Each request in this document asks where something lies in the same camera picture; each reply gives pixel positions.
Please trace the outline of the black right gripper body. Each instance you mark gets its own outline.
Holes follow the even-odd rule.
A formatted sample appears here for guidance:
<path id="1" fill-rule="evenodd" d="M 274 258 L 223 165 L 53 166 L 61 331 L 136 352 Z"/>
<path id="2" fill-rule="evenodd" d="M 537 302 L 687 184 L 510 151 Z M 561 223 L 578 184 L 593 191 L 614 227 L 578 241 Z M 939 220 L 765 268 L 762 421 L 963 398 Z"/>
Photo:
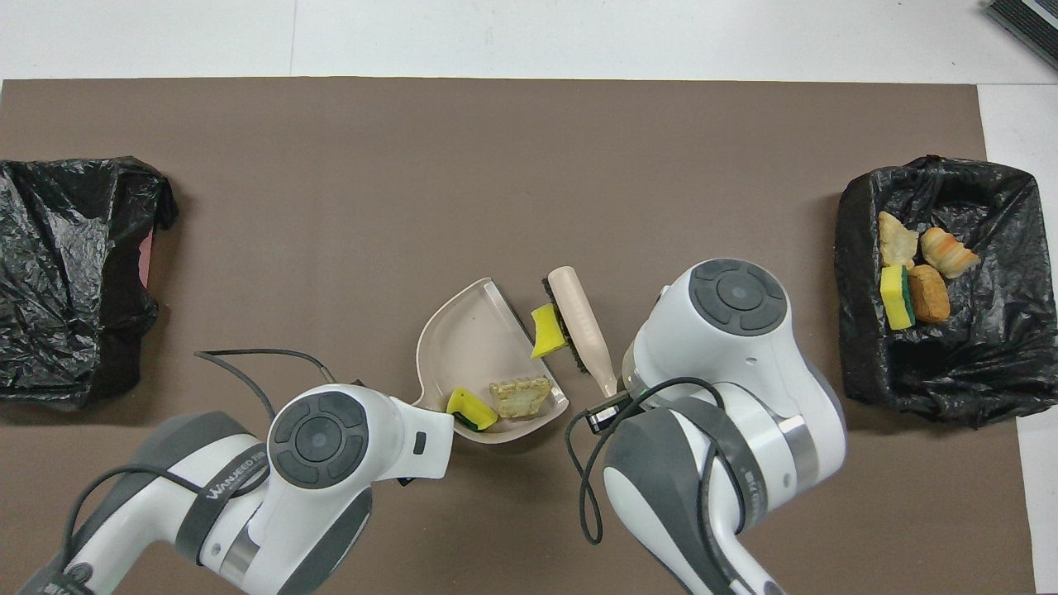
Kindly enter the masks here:
<path id="1" fill-rule="evenodd" d="M 604 402 L 586 409 L 586 422 L 595 436 L 600 436 L 616 420 L 618 415 L 632 404 L 628 392 L 618 392 Z"/>

